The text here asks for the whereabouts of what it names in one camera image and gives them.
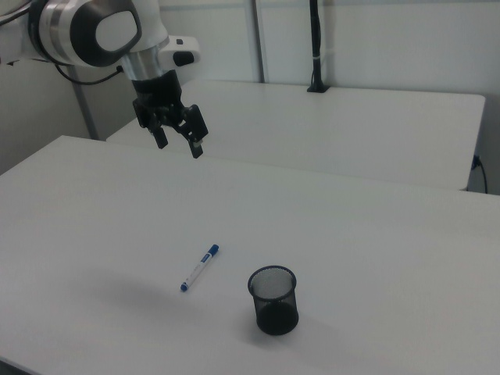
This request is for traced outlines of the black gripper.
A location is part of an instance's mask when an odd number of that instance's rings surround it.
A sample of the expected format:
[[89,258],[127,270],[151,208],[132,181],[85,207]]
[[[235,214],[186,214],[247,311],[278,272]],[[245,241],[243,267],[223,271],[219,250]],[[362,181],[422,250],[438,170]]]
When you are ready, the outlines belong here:
[[163,125],[176,128],[188,142],[194,159],[203,154],[203,138],[209,134],[200,108],[185,107],[177,72],[169,70],[161,77],[133,80],[137,98],[133,101],[137,120],[154,137],[159,149],[168,145]]

